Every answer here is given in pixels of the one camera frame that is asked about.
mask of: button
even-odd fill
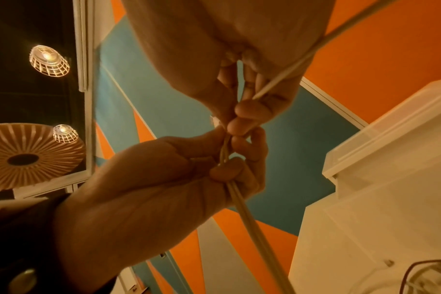
[[[27,294],[36,285],[36,272],[34,269],[28,269],[18,274],[9,283],[9,294]]]

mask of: orange wall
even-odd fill
[[[328,31],[373,0],[337,0]],[[372,122],[441,79],[441,0],[399,0],[316,55],[305,74]]]

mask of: painted wall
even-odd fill
[[[103,26],[118,22],[96,48],[98,166],[141,141],[191,137],[212,129],[209,111],[155,72],[120,9],[109,14],[107,8],[112,18]],[[288,272],[305,207],[335,190],[321,174],[325,154],[357,129],[305,89],[293,107],[265,129],[270,148],[267,189],[248,206]],[[156,256],[134,270],[153,294],[278,293],[233,208],[215,215],[164,259]]]
[[[374,0],[337,0],[328,31]],[[441,79],[441,0],[398,0],[320,50],[305,74],[374,121]]]

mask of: sleeve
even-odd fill
[[[75,294],[56,253],[52,220],[67,195],[0,219],[0,294]],[[96,294],[112,291],[116,278]]]

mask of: hand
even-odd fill
[[[194,138],[166,137],[116,154],[58,207],[57,250],[68,278],[92,293],[123,268],[172,248],[231,205],[226,182],[245,198],[264,189],[268,153],[263,129],[251,143],[232,138],[245,156],[218,166],[222,127]]]
[[[250,98],[325,32],[335,0],[123,0],[148,59],[176,90],[244,135],[293,102],[311,63]],[[237,60],[244,63],[237,104]]]

